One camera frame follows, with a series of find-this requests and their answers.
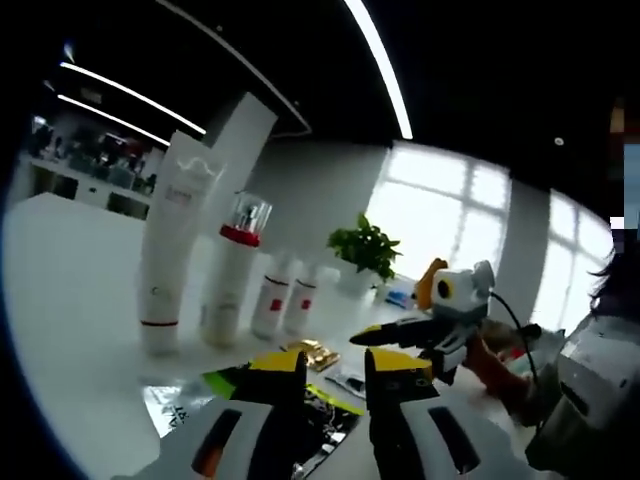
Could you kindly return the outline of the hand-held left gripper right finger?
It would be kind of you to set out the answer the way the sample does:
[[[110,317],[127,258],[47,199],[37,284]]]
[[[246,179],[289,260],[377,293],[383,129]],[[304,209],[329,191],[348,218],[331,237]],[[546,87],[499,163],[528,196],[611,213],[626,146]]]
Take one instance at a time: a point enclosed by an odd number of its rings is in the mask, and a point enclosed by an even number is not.
[[[533,479],[507,432],[440,393],[428,360],[383,348],[364,356],[369,438],[382,479]]]

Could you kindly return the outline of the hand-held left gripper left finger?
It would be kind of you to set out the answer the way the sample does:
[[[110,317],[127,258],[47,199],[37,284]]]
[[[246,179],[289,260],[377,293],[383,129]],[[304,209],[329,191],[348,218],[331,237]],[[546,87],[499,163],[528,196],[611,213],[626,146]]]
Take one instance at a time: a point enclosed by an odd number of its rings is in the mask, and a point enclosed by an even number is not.
[[[160,440],[132,479],[289,479],[304,422],[306,355],[256,357],[229,399],[216,397]]]

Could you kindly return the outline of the person's right hand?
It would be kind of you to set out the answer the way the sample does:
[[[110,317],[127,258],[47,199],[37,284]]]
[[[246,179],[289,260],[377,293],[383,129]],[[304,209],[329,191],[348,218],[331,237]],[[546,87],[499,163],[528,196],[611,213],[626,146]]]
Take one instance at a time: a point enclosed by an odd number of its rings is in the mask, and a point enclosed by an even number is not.
[[[467,341],[466,348],[463,365],[478,377],[489,394],[499,399],[509,412],[523,407],[529,394],[530,382],[509,371],[488,349],[479,334]]]

